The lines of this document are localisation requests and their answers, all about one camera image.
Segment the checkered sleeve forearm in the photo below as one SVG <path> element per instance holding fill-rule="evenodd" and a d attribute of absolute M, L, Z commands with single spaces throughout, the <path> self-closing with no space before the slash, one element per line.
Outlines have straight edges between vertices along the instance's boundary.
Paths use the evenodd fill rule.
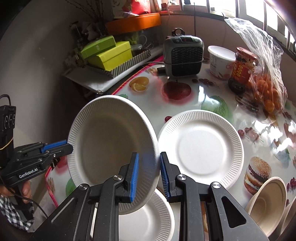
<path fill-rule="evenodd" d="M 21 211 L 17 210 L 9 198 L 1 195 L 1 214 L 14 227 L 28 231 L 34 223 L 34 207 L 32 203 L 28 203 L 29 209 Z"/>

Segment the left hand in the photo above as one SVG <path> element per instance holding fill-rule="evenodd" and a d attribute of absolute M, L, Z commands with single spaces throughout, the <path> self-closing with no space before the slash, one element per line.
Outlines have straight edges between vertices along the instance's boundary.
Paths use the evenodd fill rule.
<path fill-rule="evenodd" d="M 3 197 L 6 197 L 6 198 L 13 196 L 13 194 L 4 185 L 0 186 L 0 193 Z M 23 183 L 22 196 L 29 198 L 29 199 L 32 197 L 32 190 L 31 190 L 31 182 L 30 181 L 26 181 Z"/>

